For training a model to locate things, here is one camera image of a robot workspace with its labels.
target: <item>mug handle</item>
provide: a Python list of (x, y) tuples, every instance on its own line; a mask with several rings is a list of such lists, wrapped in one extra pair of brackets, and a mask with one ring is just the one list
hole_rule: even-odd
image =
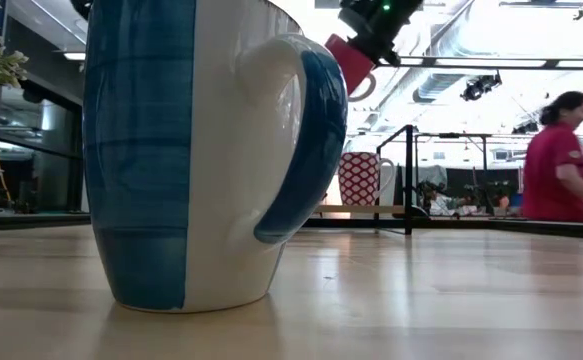
[(251, 101), (272, 106), (294, 76), (299, 80), (302, 116), (296, 147), (277, 196), (253, 229), (261, 243), (280, 244), (311, 216), (337, 170), (346, 135), (346, 85), (331, 53), (296, 34), (247, 50), (236, 74)]
[(395, 165), (393, 164), (393, 161), (391, 161), (389, 159), (380, 159), (380, 177), (382, 177), (382, 164), (384, 164), (384, 163), (391, 165), (391, 176), (389, 176), (387, 181), (382, 186), (380, 186), (380, 191), (378, 192), (378, 196), (380, 196), (380, 194), (382, 194), (384, 192), (384, 190), (387, 189), (387, 186), (389, 186), (389, 184), (391, 184), (391, 181), (393, 180), (393, 178), (395, 178)]

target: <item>ceiling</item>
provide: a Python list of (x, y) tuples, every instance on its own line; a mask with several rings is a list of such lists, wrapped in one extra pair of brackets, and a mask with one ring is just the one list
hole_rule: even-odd
[[(10, 1), (12, 16), (59, 49), (84, 51), (86, 22), (69, 0)], [(337, 19), (338, 9), (316, 9), (315, 1), (273, 2), (296, 18), (305, 35), (316, 42), (324, 43), (332, 33), (351, 35), (351, 30)], [(501, 3), (502, 0), (425, 0), (423, 11), (411, 17), (411, 24), (394, 41), (395, 49), (402, 56), (583, 57), (583, 16), (574, 20), (579, 9), (511, 7)], [(560, 92), (583, 90), (583, 71), (509, 70), (501, 72), (503, 85), (481, 100), (465, 102), (460, 98), (467, 79), (492, 73), (378, 68), (373, 71), (375, 90), (350, 104), (350, 132), (391, 133), (406, 123), (417, 123), (420, 130), (429, 132), (448, 129), (510, 133)], [(367, 87), (363, 83), (353, 95)]]

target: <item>person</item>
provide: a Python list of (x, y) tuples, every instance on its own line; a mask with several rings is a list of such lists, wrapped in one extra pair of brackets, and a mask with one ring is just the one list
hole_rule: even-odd
[(542, 110), (544, 129), (529, 143), (522, 215), (530, 220), (583, 222), (583, 93), (569, 91)]

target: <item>mug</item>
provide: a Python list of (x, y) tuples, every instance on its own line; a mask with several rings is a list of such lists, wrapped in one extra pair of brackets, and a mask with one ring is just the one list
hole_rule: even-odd
[[(379, 186), (380, 170), (384, 163), (391, 166), (391, 175)], [(338, 169), (342, 205), (373, 205), (394, 178), (395, 165), (389, 159), (380, 159), (378, 154), (369, 152), (342, 154)]]
[(263, 0), (96, 0), (85, 71), (86, 184), (115, 299), (262, 298), (342, 152), (331, 54)]

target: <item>red patterned mug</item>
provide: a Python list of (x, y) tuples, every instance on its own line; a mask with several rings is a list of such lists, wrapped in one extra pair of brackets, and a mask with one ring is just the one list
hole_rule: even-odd
[[(385, 184), (378, 186), (380, 184), (380, 169), (384, 163), (391, 165), (391, 176)], [(380, 159), (380, 156), (375, 153), (344, 153), (340, 157), (338, 177), (342, 205), (373, 205), (395, 178), (395, 165), (391, 160)]]

